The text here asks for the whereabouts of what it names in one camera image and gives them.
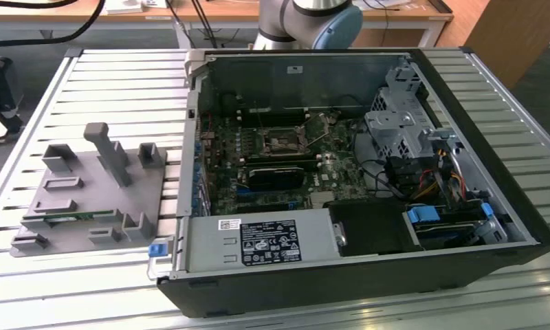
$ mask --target motherboard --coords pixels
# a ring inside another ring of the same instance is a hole
[[[334,109],[242,109],[200,127],[210,214],[322,208],[370,193],[354,160],[354,121]]]

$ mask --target white label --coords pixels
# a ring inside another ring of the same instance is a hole
[[[292,66],[286,67],[286,74],[302,74],[303,67],[302,66]]]
[[[300,250],[281,251],[281,254],[285,254],[286,256],[297,256],[300,254]]]
[[[146,16],[145,19],[156,19],[158,21],[169,21],[172,18],[165,16]]]
[[[240,229],[240,219],[222,219],[218,221],[218,230]]]

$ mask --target circuit board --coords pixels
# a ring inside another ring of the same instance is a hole
[[[208,116],[201,125],[212,215],[321,208],[315,196],[322,201],[369,196],[350,148],[350,119],[338,119],[333,110],[305,110],[297,126],[268,126],[260,119],[265,126],[246,127],[240,119]],[[301,182],[257,191],[249,176],[273,169],[301,173]]]

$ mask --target blue latch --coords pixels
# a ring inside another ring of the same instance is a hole
[[[157,243],[149,245],[149,257],[166,256],[169,254],[169,246],[166,243]]]
[[[490,218],[495,213],[493,212],[491,205],[489,203],[482,203],[481,208],[483,209],[485,215]]]
[[[407,211],[407,217],[411,223],[439,221],[437,208],[433,206],[414,206]]]

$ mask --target power supply label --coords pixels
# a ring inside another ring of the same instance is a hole
[[[245,266],[301,261],[296,220],[241,223],[240,237]]]

